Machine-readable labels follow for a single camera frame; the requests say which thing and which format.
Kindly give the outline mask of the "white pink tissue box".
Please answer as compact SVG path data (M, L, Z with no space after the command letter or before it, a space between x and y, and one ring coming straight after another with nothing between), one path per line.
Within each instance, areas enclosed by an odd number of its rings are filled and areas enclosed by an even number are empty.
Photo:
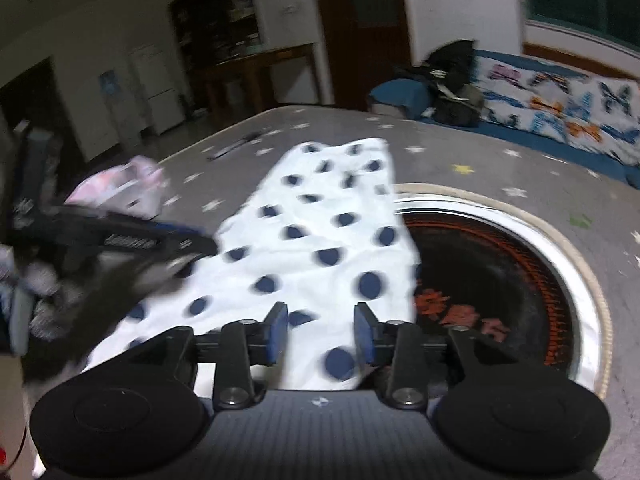
M103 209L144 220L157 217L169 192L169 179L153 159L134 156L78 184L65 205Z

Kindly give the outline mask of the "dark wooden door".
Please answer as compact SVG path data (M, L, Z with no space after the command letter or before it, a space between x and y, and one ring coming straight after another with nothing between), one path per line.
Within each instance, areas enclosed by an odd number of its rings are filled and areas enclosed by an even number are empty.
M411 65L405 0L317 0L335 105L366 110L370 91Z

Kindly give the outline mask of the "blue sofa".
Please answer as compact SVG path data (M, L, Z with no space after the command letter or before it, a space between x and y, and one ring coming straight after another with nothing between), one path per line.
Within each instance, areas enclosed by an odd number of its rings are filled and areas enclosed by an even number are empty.
M469 130L574 162L638 188L639 85L628 78L478 50L484 110Z

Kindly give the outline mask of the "wooden display cabinet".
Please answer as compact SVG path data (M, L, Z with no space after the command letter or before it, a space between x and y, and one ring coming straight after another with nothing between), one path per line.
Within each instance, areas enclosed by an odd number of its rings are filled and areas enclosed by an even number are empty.
M260 40L254 0L172 0L168 11L194 106L232 117L229 88L241 91L242 84L222 81L213 71Z

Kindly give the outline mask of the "butterfly print pillow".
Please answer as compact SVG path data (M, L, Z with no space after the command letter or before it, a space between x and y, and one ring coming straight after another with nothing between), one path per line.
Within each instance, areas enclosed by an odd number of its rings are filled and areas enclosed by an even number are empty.
M526 70L484 55L473 82L484 94L486 122L639 165L638 82L562 75L549 65Z

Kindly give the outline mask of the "black bag on sofa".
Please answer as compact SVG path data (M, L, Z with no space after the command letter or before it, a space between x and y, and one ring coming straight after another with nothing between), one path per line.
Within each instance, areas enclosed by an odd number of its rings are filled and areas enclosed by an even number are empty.
M484 94L471 82L475 67L475 41L459 39L432 51L413 77L424 84L431 118L440 124L474 128L480 123Z

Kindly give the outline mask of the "white polka dot garment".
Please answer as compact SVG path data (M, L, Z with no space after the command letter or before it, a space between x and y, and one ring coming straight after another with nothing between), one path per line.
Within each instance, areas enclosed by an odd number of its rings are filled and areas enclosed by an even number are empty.
M396 214L387 144L291 148L241 209L217 231L218 256L200 260L173 292L154 292L84 359L90 370L171 327L197 334L288 306L286 346L274 370L257 374L288 390L355 388L354 307L383 321L416 315L418 252Z

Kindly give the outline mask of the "black pen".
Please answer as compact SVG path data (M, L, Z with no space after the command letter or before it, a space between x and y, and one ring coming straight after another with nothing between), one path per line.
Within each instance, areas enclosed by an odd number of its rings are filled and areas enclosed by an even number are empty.
M211 162L213 162L214 160L223 158L224 156L229 155L233 151L236 151L239 148L242 148L242 146L244 146L246 144L251 144L252 142L254 142L256 140L259 140L263 135L264 134L262 132L260 132L260 131L249 133L246 136L242 136L242 138L240 140L234 141L233 143L229 144L228 146L225 146L224 148L222 148L218 152L214 153L213 155L208 155L207 159L210 160Z

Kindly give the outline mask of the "wooden side table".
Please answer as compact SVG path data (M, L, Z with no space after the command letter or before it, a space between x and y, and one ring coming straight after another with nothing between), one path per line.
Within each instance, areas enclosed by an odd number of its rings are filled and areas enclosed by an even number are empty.
M211 113L221 112L224 117L231 114L229 100L222 98L221 88L232 80L239 80L244 84L243 89L255 114L277 107L271 70L274 66L299 58L306 62L310 70L312 88L316 92L317 103L321 104L321 84L314 56L314 43L307 42L293 47L280 47L236 56L206 70L204 80L208 96L207 109Z

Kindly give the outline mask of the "white refrigerator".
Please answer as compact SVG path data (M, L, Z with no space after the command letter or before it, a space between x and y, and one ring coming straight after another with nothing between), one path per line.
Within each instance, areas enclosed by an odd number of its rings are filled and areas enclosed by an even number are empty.
M184 122L179 93L166 66L163 51L154 46L130 52L132 68L145 106L148 123L156 134L163 134Z

